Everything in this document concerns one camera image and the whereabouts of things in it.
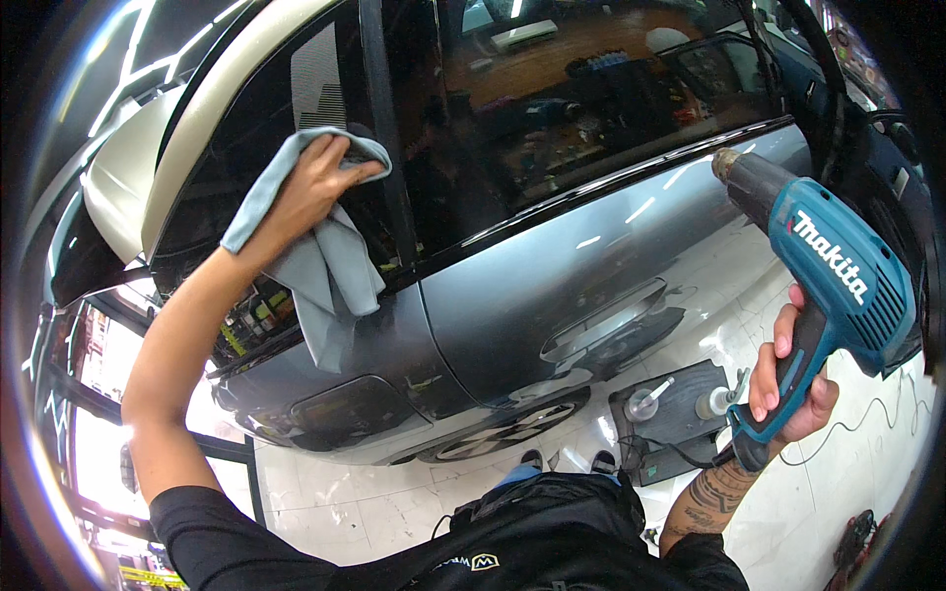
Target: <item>car roof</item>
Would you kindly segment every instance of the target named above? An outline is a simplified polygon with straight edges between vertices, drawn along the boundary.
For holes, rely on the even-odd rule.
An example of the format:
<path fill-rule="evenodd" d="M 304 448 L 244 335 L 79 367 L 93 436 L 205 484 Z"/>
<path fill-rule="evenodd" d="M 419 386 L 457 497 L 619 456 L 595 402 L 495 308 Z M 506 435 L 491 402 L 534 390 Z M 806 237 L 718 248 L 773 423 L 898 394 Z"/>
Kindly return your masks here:
<path fill-rule="evenodd" d="M 195 89 L 171 133 L 141 219 L 150 262 L 181 187 L 245 80 L 274 48 L 341 0 L 272 0 L 226 47 Z"/>

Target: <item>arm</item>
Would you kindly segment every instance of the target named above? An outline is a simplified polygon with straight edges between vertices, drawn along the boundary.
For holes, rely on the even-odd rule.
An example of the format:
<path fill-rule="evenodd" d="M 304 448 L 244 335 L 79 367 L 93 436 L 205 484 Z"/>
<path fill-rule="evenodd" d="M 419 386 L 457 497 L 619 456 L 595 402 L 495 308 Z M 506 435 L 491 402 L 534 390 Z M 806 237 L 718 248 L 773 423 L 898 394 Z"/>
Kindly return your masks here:
<path fill-rule="evenodd" d="M 377 162 L 339 170 L 344 137 L 324 135 L 299 156 L 269 213 L 238 254 L 217 248 L 155 318 L 131 369 L 122 422 L 131 426 L 131 459 L 150 504 L 185 485 L 220 490 L 184 417 L 190 396 L 239 294 L 287 245 L 328 215 L 342 192 L 380 172 Z"/>
<path fill-rule="evenodd" d="M 804 304 L 798 286 L 789 289 L 789 297 L 792 303 L 782 308 L 775 321 L 775 343 L 767 342 L 759 349 L 759 360 L 749 379 L 749 407 L 758 421 L 778 405 L 776 358 L 785 357 L 792 351 L 792 330 Z M 824 427 L 831 418 L 837 396 L 835 382 L 816 376 L 801 408 L 769 444 L 769 461 L 788 443 Z M 688 533 L 722 533 L 759 474 L 761 472 L 746 472 L 737 461 L 700 472 L 676 499 L 667 515 L 660 534 L 660 557 L 666 556 Z"/>

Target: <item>black t-shirt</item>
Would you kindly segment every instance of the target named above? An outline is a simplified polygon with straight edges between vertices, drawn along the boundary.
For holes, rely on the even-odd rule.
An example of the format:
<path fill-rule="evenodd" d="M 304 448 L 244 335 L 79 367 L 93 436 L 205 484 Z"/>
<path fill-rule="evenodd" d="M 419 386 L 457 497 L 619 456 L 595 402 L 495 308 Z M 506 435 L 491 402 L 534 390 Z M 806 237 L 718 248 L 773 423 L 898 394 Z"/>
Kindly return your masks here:
<path fill-rule="evenodd" d="M 535 478 L 552 485 L 563 480 Z M 595 484 L 599 489 L 613 486 L 604 478 Z M 554 486 L 551 490 L 557 494 Z M 352 566 L 336 566 L 296 550 L 222 493 L 200 486 L 177 487 L 155 497 L 151 524 L 195 591 L 748 588 L 723 552 L 721 535 L 691 533 L 658 559 L 638 537 L 628 535 L 626 523 L 613 517 L 615 502 L 607 495 L 562 495 L 551 503 L 546 495 L 539 510 L 530 505 L 534 498 L 518 500 L 525 502 L 483 512 L 463 529 L 451 526 L 450 533 L 417 547 Z"/>

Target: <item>hand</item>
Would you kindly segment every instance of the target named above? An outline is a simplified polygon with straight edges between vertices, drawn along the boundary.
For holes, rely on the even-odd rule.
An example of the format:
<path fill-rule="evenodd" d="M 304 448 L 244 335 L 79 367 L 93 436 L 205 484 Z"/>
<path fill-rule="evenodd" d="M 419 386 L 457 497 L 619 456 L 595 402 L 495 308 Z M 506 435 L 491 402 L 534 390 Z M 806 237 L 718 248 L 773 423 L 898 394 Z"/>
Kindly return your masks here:
<path fill-rule="evenodd" d="M 339 169 L 350 145 L 351 141 L 340 135 L 326 134 L 313 140 L 299 155 L 299 161 L 251 241 L 262 243 L 271 256 L 276 256 L 325 219 L 348 187 L 384 170 L 377 161 Z"/>
<path fill-rule="evenodd" d="M 782 307 L 779 317 L 775 320 L 775 343 L 766 342 L 759 348 L 759 360 L 749 377 L 749 408 L 757 421 L 763 420 L 768 411 L 779 404 L 779 384 L 775 378 L 776 358 L 785 358 L 792 352 L 795 320 L 805 304 L 798 285 L 789 287 L 788 297 L 792 302 Z M 823 428 L 831 418 L 837 395 L 837 382 L 821 374 L 816 375 L 812 380 L 812 387 L 805 394 L 805 402 L 775 439 L 779 443 L 788 444 Z"/>

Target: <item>door handle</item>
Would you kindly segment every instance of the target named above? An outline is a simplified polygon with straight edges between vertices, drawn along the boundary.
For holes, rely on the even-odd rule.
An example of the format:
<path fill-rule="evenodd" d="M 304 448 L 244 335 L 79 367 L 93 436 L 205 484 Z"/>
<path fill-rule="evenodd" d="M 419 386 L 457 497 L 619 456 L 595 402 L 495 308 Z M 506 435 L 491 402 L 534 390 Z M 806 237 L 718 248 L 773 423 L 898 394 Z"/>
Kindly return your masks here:
<path fill-rule="evenodd" d="M 589 326 L 584 332 L 575 335 L 573 339 L 564 342 L 554 349 L 542 353 L 539 357 L 543 361 L 558 363 L 595 343 L 607 339 L 628 323 L 643 316 L 653 308 L 667 290 L 667 282 L 662 279 L 652 279 L 638 289 L 623 297 L 628 305 L 611 316 Z"/>

